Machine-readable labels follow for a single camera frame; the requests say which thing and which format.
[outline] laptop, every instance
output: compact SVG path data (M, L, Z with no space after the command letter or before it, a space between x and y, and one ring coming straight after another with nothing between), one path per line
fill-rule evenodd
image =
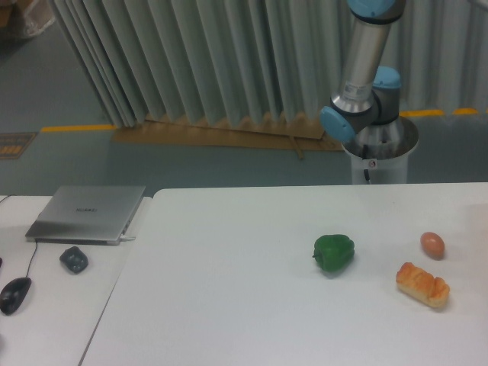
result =
M38 242L118 245L143 186L62 186L25 236Z

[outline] bread roll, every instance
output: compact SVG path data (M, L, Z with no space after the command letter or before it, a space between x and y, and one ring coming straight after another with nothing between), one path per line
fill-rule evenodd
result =
M434 278L409 262L402 265L396 274L396 284L401 291L430 307L443 307L450 291L442 278Z

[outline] black mouse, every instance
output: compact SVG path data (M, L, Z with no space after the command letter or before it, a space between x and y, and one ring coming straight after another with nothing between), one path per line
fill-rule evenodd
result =
M24 301L25 295L31 287L32 280L29 277L15 278L8 282L0 292L0 310L5 315L11 315Z

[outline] green bell pepper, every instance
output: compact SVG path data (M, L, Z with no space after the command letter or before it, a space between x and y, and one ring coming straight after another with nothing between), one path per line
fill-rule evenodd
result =
M315 241L313 257L324 271L343 268L354 255L354 242L346 235L324 235Z

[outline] floor mat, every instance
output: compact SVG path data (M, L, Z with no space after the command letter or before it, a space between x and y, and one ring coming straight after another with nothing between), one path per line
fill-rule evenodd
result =
M0 133L0 159L18 159L36 135L35 132Z

